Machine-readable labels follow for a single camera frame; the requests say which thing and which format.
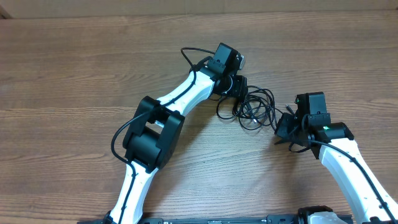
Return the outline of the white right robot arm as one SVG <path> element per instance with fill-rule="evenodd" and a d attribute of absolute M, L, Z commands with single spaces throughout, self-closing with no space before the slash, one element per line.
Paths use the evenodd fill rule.
<path fill-rule="evenodd" d="M 357 223 L 397 223 L 397 202 L 363 159 L 345 123 L 333 123 L 323 92 L 295 97 L 296 112 L 283 113 L 275 135 L 279 144 L 312 151 L 337 182 Z"/>

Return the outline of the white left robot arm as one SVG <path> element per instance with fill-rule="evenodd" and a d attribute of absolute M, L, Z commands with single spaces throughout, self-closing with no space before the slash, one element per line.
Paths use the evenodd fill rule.
<path fill-rule="evenodd" d="M 119 198 L 103 223 L 139 223 L 154 176 L 168 163 L 177 146 L 185 117 L 211 95 L 243 101 L 246 78 L 238 75 L 245 58 L 220 43 L 198 63 L 190 63 L 187 79 L 170 93 L 153 99 L 145 96 L 132 119 L 111 140 L 112 154 L 126 165 Z"/>

